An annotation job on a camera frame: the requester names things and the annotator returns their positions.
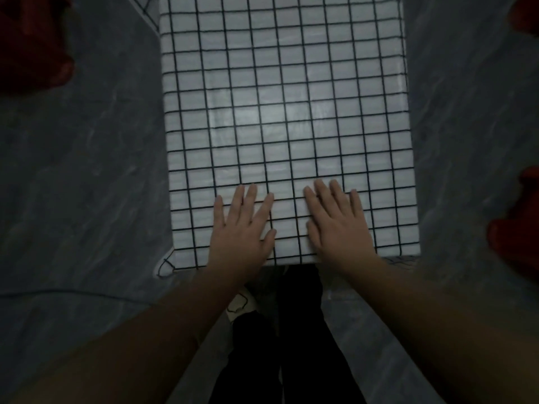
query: person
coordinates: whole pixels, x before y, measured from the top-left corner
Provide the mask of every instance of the person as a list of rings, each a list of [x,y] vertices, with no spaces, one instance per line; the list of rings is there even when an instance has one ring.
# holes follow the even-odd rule
[[[345,278],[381,317],[447,402],[539,402],[539,344],[492,327],[436,287],[387,265],[373,248],[354,190],[317,180],[305,188],[308,235],[320,262]],[[165,402],[206,333],[273,249],[263,240],[273,195],[253,215],[257,188],[239,186],[228,216],[214,206],[207,267],[187,290],[79,348],[23,387],[13,403]],[[210,402],[365,402],[320,310],[313,267],[290,267],[279,287],[279,339],[256,311],[233,322],[234,350]]]

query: person's left arm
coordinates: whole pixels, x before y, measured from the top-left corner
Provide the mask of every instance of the person's left arm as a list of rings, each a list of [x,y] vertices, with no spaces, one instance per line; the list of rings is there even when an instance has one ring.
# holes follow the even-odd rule
[[[217,197],[209,261],[187,290],[173,290],[156,306],[83,346],[11,402],[164,402],[206,333],[273,249],[275,230],[260,241],[273,195],[253,216],[256,194],[251,185],[244,199],[239,186],[226,220],[223,199]]]

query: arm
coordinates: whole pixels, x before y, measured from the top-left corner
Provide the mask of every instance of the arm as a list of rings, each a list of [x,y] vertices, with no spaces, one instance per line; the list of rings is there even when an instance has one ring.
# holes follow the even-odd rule
[[[360,198],[336,181],[306,188],[309,237],[391,329],[448,402],[539,402],[539,343],[490,327],[440,289],[387,265],[373,248]]]
[[[187,291],[173,290],[158,305],[82,347],[12,402],[164,402],[200,341],[273,249],[275,230],[259,240],[273,195],[253,217],[256,186],[242,205],[243,194],[239,186],[226,222],[223,200],[217,197],[208,265]]]

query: leg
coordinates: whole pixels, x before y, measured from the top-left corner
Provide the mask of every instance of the leg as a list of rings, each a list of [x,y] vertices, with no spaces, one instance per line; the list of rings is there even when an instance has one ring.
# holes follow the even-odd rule
[[[258,312],[245,313],[232,323],[234,350],[210,398],[210,404],[280,404],[277,337]]]
[[[314,265],[290,267],[278,292],[282,380],[287,404],[365,403],[320,308]]]

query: white shoe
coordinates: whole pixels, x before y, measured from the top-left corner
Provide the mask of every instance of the white shoe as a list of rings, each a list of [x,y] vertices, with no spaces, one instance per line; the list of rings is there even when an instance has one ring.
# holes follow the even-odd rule
[[[226,308],[226,316],[230,322],[233,322],[237,317],[258,310],[257,301],[254,299],[251,292],[246,288],[241,288],[234,299]]]

